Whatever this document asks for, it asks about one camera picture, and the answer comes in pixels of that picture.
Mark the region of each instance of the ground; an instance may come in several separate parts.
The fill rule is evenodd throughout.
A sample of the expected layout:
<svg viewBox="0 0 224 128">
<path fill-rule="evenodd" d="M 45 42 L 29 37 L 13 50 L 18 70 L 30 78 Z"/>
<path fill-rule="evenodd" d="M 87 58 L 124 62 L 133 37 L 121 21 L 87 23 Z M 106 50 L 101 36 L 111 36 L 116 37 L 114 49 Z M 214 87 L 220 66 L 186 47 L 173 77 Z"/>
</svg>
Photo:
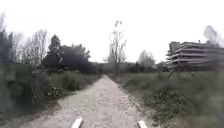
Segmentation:
<svg viewBox="0 0 224 128">
<path fill-rule="evenodd" d="M 21 119 L 3 128 L 70 128 L 78 117 L 84 119 L 82 128 L 137 128 L 143 117 L 136 105 L 119 85 L 103 76 L 93 86 L 58 101 L 60 108 L 52 114 L 42 114 L 32 121 Z"/>
</svg>

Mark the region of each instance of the sky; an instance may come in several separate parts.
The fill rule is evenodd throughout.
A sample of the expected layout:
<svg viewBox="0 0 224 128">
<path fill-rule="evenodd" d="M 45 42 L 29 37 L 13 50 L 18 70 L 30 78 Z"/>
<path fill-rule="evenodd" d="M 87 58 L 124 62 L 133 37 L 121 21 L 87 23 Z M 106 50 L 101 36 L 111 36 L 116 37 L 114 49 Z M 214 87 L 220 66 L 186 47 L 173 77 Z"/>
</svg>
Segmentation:
<svg viewBox="0 0 224 128">
<path fill-rule="evenodd" d="M 109 35 L 117 20 L 127 40 L 127 61 L 141 51 L 165 61 L 171 41 L 194 41 L 207 25 L 224 35 L 223 2 L 216 0 L 0 0 L 7 31 L 29 37 L 39 29 L 56 34 L 65 45 L 83 44 L 91 61 L 109 54 Z"/>
</svg>

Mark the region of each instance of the tree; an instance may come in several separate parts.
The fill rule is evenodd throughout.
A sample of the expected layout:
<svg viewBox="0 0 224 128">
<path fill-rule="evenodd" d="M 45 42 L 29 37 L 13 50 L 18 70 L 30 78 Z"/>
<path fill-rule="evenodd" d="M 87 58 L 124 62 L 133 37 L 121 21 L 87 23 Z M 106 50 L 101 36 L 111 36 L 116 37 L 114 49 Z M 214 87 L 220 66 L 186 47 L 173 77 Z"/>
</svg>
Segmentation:
<svg viewBox="0 0 224 128">
<path fill-rule="evenodd" d="M 77 70 L 83 73 L 92 72 L 93 65 L 88 61 L 90 55 L 82 45 L 62 46 L 62 65 L 66 69 Z"/>
<path fill-rule="evenodd" d="M 139 56 L 138 60 L 140 66 L 144 68 L 154 68 L 155 67 L 155 60 L 153 59 L 152 54 L 147 53 L 146 50 L 143 50 Z"/>
<path fill-rule="evenodd" d="M 115 29 L 110 35 L 110 53 L 108 57 L 108 63 L 113 64 L 115 73 L 119 75 L 120 65 L 126 59 L 124 54 L 124 47 L 126 40 L 123 40 L 124 34 L 120 31 L 121 21 L 115 23 Z"/>
<path fill-rule="evenodd" d="M 46 68 L 51 69 L 59 69 L 61 68 L 62 64 L 62 50 L 61 50 L 61 43 L 60 39 L 57 35 L 53 35 L 51 37 L 51 43 L 48 46 L 49 51 L 47 52 L 47 55 L 42 61 L 42 65 Z"/>
<path fill-rule="evenodd" d="M 22 47 L 22 40 L 23 35 L 21 33 L 14 33 L 13 34 L 13 62 L 20 62 L 21 61 L 21 56 L 23 52 L 23 47 Z"/>
<path fill-rule="evenodd" d="M 28 39 L 23 48 L 22 62 L 38 66 L 46 53 L 47 32 L 37 31 L 31 39 Z"/>
<path fill-rule="evenodd" d="M 7 34 L 4 15 L 0 16 L 0 63 L 13 62 L 13 33 Z"/>
</svg>

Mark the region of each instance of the vegetation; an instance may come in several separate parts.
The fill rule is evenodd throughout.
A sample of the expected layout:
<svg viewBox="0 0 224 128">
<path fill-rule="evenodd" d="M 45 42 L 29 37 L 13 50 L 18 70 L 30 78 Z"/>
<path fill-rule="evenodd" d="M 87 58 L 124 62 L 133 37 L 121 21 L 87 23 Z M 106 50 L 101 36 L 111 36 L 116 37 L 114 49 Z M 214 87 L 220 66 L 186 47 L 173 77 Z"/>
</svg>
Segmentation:
<svg viewBox="0 0 224 128">
<path fill-rule="evenodd" d="M 120 82 L 144 107 L 156 110 L 154 120 L 164 127 L 222 127 L 223 73 L 195 75 L 183 72 L 168 79 L 168 73 L 124 74 Z M 178 120 L 175 126 L 173 119 Z"/>
<path fill-rule="evenodd" d="M 147 67 L 155 67 L 155 60 L 153 59 L 152 54 L 147 53 L 146 50 L 143 50 L 139 56 L 138 60 L 140 66 L 147 69 Z"/>
<path fill-rule="evenodd" d="M 112 64 L 115 74 L 120 74 L 121 64 L 125 61 L 124 47 L 126 40 L 123 40 L 124 34 L 120 29 L 121 21 L 115 23 L 115 29 L 110 36 L 110 53 L 107 58 L 108 63 Z"/>
<path fill-rule="evenodd" d="M 50 40 L 39 30 L 25 42 L 8 33 L 4 15 L 0 17 L 0 121 L 2 116 L 32 112 L 49 100 L 85 89 L 100 75 L 88 60 L 84 46 L 61 46 L 58 36 Z"/>
</svg>

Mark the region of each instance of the bare tree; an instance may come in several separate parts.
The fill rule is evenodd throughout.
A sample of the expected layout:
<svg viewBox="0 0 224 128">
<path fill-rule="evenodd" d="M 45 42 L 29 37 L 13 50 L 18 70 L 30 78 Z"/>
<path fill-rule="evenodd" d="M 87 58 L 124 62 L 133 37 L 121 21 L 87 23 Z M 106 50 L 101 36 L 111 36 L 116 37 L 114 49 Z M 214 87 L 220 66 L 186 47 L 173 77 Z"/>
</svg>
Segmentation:
<svg viewBox="0 0 224 128">
<path fill-rule="evenodd" d="M 113 64 L 115 68 L 115 73 L 119 75 L 120 73 L 120 65 L 126 59 L 124 54 L 124 47 L 126 44 L 126 40 L 123 40 L 124 34 L 120 30 L 120 26 L 122 25 L 121 21 L 117 21 L 115 23 L 115 29 L 110 35 L 110 53 L 108 57 L 108 63 Z"/>
<path fill-rule="evenodd" d="M 41 64 L 47 45 L 47 31 L 37 31 L 31 39 L 28 39 L 23 47 L 22 62 L 34 66 Z"/>
<path fill-rule="evenodd" d="M 21 60 L 22 55 L 22 38 L 23 35 L 21 33 L 14 33 L 13 34 L 13 61 L 19 62 Z"/>
</svg>

